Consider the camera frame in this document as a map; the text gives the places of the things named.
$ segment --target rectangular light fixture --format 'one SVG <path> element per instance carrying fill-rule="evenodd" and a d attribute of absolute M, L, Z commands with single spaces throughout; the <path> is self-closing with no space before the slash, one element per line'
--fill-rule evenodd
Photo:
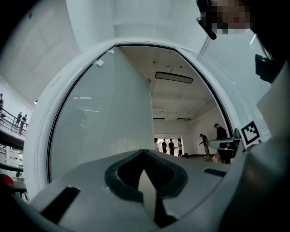
<path fill-rule="evenodd" d="M 177 120 L 191 120 L 191 118 L 178 118 Z"/>
<path fill-rule="evenodd" d="M 169 72 L 156 72 L 155 74 L 156 79 L 164 79 L 164 80 L 170 80 L 170 81 L 176 81 L 176 82 L 183 82 L 187 84 L 191 84 L 193 79 L 191 77 L 185 77 Z"/>

